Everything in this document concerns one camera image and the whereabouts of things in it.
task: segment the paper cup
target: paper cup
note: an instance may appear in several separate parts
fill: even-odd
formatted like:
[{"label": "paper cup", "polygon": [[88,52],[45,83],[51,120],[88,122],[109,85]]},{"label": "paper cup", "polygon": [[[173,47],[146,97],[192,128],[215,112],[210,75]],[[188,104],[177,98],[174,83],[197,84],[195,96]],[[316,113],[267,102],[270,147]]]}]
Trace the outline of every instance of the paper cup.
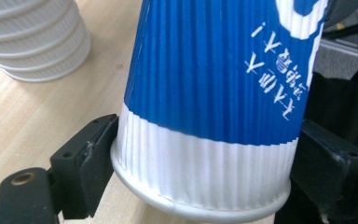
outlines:
[{"label": "paper cup", "polygon": [[52,66],[34,71],[18,71],[5,69],[5,72],[12,78],[27,82],[51,81],[69,73],[78,68],[87,58],[91,49],[91,37],[87,32],[84,35],[82,43],[67,58]]},{"label": "paper cup", "polygon": [[0,41],[38,33],[63,16],[72,1],[45,1],[37,7],[12,17],[0,19]]},{"label": "paper cup", "polygon": [[40,52],[61,43],[75,30],[80,18],[74,1],[63,16],[54,24],[33,35],[23,36],[8,41],[0,41],[0,57],[21,56]]},{"label": "paper cup", "polygon": [[68,58],[82,43],[86,34],[86,26],[82,20],[79,20],[76,29],[57,46],[20,57],[0,57],[0,67],[19,72],[36,71],[51,67]]},{"label": "paper cup", "polygon": [[0,0],[0,20],[20,15],[47,0]]},{"label": "paper cup", "polygon": [[326,5],[144,0],[111,148],[119,178],[202,222],[280,209]]}]

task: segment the blue paper cup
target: blue paper cup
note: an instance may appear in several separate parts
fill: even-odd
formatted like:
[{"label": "blue paper cup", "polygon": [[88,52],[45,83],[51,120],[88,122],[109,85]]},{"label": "blue paper cup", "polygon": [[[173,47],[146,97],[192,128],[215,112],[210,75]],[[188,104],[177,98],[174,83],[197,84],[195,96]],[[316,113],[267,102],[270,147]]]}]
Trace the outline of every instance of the blue paper cup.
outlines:
[{"label": "blue paper cup", "polygon": [[197,221],[280,209],[326,5],[144,0],[111,149],[119,178]]}]

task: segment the table surface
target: table surface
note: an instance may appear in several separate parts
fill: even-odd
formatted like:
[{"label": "table surface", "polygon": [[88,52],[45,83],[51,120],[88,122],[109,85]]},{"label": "table surface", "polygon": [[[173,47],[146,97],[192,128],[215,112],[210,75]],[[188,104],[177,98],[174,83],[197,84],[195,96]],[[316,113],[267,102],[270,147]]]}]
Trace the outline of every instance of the table surface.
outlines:
[{"label": "table surface", "polygon": [[[50,156],[87,123],[120,113],[142,0],[76,2],[92,36],[80,67],[44,83],[16,81],[0,69],[0,182],[22,169],[48,169]],[[64,223],[194,222],[147,205],[113,175],[94,218]]]}]

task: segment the black cloth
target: black cloth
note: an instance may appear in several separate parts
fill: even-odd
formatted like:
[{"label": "black cloth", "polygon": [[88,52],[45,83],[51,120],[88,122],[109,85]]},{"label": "black cloth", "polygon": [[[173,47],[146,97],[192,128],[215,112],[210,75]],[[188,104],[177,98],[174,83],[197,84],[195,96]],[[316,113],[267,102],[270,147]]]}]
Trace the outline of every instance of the black cloth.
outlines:
[{"label": "black cloth", "polygon": [[358,82],[315,73],[304,118],[358,147]]},{"label": "black cloth", "polygon": [[[315,73],[305,112],[309,119],[358,147],[358,74],[356,80],[325,78]],[[317,206],[292,181],[287,203],[275,215],[275,224],[322,224]],[[356,224],[352,221],[331,224]]]}]

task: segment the cup stack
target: cup stack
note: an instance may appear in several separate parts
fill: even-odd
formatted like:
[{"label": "cup stack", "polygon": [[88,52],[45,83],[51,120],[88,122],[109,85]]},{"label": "cup stack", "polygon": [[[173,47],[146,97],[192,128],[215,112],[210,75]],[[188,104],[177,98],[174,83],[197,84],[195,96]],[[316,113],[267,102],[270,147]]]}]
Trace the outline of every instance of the cup stack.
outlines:
[{"label": "cup stack", "polygon": [[74,0],[0,0],[0,68],[10,77],[63,77],[83,63],[90,46]]}]

